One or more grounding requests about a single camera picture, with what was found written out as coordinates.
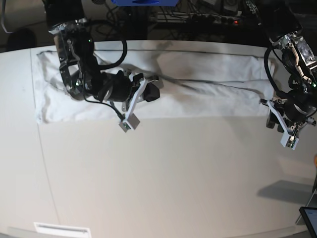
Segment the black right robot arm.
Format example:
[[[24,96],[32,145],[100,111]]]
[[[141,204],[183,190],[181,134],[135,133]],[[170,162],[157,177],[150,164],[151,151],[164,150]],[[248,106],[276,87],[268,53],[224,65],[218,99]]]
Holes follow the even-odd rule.
[[[61,79],[73,99],[83,101],[93,97],[98,103],[129,102],[141,89],[142,82],[145,88],[137,101],[153,102],[160,98],[160,89],[155,85],[159,79],[156,75],[146,78],[139,73],[130,78],[122,70],[107,72],[120,66],[128,53],[127,41],[120,28],[115,27],[122,43],[120,58],[101,65],[95,56],[95,43],[88,27],[113,24],[107,20],[87,20],[80,0],[45,0],[43,5],[48,30],[54,36]]]

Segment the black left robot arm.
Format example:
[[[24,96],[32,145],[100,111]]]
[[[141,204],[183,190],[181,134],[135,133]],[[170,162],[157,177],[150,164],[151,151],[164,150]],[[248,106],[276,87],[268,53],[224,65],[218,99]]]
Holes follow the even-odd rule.
[[[267,128],[284,131],[282,122],[293,133],[309,123],[317,113],[317,60],[302,34],[302,25],[283,0],[246,0],[249,12],[257,19],[270,45],[264,53],[264,69],[276,98],[266,121]],[[286,92],[278,87],[270,72],[271,53],[280,50],[279,61],[290,74]]]

